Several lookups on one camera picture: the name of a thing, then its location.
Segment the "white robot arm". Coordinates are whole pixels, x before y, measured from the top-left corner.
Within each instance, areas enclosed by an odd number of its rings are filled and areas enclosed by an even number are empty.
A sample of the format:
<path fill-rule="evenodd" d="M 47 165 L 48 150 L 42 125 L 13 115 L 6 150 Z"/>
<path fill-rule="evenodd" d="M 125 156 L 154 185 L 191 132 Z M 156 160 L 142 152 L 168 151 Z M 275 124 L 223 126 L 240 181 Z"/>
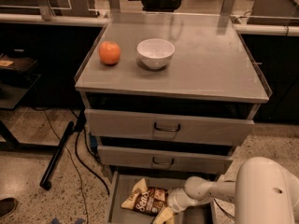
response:
<path fill-rule="evenodd" d="M 233 182 L 188 178 L 174 189 L 152 224 L 174 224 L 174 215 L 214 199 L 235 205 L 235 224 L 295 224 L 299 221 L 299 178 L 263 157 L 246 160 Z"/>

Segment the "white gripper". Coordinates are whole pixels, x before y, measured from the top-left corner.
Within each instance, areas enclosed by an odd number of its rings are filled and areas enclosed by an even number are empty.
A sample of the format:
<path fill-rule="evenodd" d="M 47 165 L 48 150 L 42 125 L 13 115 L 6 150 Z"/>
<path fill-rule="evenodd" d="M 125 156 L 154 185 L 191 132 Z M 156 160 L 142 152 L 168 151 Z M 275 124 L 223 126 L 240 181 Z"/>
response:
<path fill-rule="evenodd" d="M 188 207 L 195 204 L 195 200 L 190 198 L 183 188 L 173 189 L 168 195 L 167 204 L 152 224 L 175 224 L 175 213 L 185 211 Z"/>

